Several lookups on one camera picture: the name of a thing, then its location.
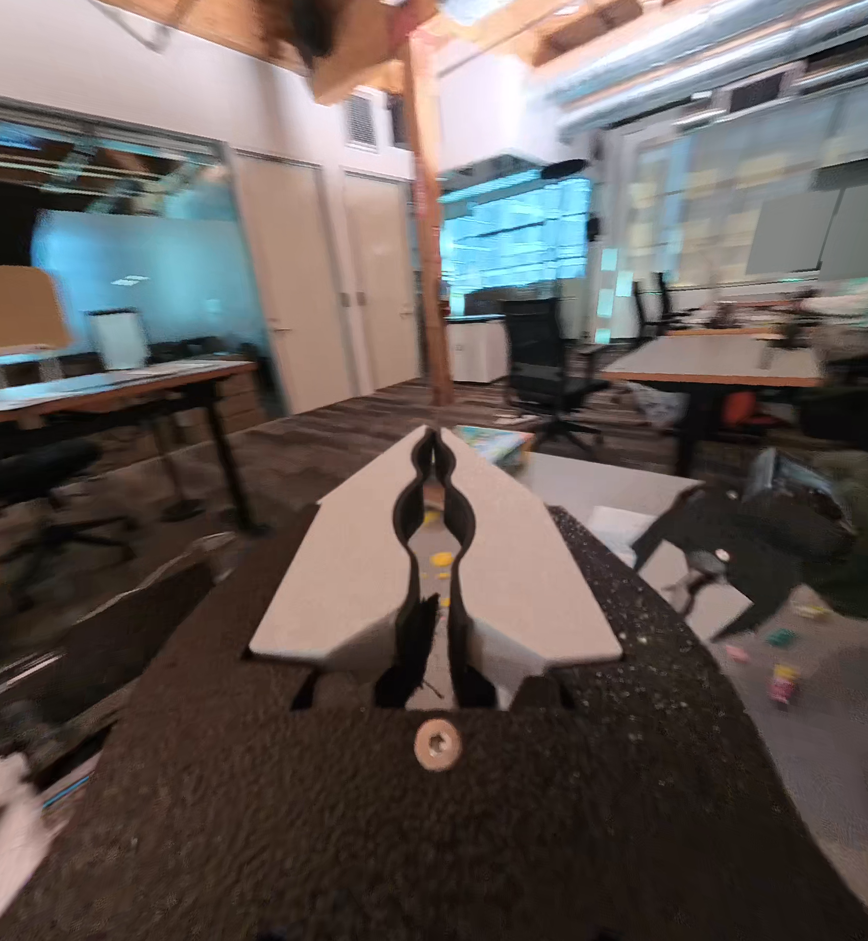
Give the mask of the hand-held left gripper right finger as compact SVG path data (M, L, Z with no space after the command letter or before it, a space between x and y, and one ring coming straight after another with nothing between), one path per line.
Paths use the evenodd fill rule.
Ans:
M439 431L439 481L457 544L447 637L460 709L505 709L533 677L622 659L543 500L448 429Z

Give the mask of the white air purifier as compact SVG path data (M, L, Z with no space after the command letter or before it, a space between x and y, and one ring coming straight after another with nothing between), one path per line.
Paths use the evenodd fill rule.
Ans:
M134 308L87 312L87 324L106 371L139 369L149 361L149 339Z

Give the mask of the colourful lego box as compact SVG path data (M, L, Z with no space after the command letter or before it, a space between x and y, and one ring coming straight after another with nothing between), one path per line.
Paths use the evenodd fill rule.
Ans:
M495 467L518 474L532 453L535 435L510 429L457 425L452 432Z

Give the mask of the dark chair back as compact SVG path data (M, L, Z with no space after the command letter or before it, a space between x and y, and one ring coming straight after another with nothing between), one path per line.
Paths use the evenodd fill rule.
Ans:
M57 729L98 708L145 671L227 573L234 532L196 539L134 588L0 665L0 740L20 727Z

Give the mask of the cardboard box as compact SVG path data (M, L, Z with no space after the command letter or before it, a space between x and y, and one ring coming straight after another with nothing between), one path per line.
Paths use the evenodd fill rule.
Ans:
M72 342L51 276L0 265L0 357L57 353Z

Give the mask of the white door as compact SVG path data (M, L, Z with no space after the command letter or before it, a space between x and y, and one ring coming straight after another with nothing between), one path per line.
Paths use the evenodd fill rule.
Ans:
M242 151L231 165L286 409L345 401L356 386L322 171Z
M404 184L348 172L344 199L372 382L383 389L421 373Z

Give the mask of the wall air vent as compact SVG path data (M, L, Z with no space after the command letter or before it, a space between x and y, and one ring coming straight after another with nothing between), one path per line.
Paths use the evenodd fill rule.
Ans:
M379 141L373 98L366 93L353 92L346 97L343 108L346 147L378 151Z

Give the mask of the white cabinet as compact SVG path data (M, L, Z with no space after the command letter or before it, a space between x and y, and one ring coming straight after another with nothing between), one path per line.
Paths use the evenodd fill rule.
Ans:
M509 375L504 320L500 313L445 320L453 382L488 385Z

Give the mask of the white paper sheet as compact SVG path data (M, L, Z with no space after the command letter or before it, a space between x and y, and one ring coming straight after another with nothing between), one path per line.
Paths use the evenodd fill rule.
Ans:
M634 543L657 518L657 515L597 505L586 525L589 532L611 552L632 555Z

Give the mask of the wooden post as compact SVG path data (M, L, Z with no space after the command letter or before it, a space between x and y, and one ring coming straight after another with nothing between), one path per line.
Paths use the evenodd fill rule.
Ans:
M405 111L415 163L414 208L427 369L433 404L449 406L453 382L440 303L440 99L435 52L435 37L422 27L408 36L401 49Z

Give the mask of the wooden edged desk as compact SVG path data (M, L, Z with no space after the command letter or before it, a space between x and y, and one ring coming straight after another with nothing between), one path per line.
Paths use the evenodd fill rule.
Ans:
M259 535L265 528L254 519L221 410L228 394L255 393L258 373L252 361L183 359L1 388L0 459L198 410L215 445L231 518L239 531Z
M674 467L675 476L686 478L692 476L699 445L713 436L727 395L814 389L825 382L813 350L776 348L760 335L746 334L666 335L616 359L601 375L688 395L676 429Z

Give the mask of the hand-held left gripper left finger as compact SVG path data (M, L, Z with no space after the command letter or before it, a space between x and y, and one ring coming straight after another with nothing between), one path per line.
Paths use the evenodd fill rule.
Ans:
M248 644L253 659L341 676L379 708L420 691L439 621L409 543L422 527L436 433L420 425L319 500Z

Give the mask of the silver ceiling ducts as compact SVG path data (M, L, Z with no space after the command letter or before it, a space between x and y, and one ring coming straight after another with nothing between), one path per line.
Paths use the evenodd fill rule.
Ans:
M868 1L679 2L534 73L557 135L632 121L702 91L868 37Z

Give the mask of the orange chair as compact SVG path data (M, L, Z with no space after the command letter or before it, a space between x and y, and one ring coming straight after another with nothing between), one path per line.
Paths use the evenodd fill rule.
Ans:
M761 433L780 427L781 420L764 411L757 402L757 394L738 391L725 394L721 408L721 426L725 431Z

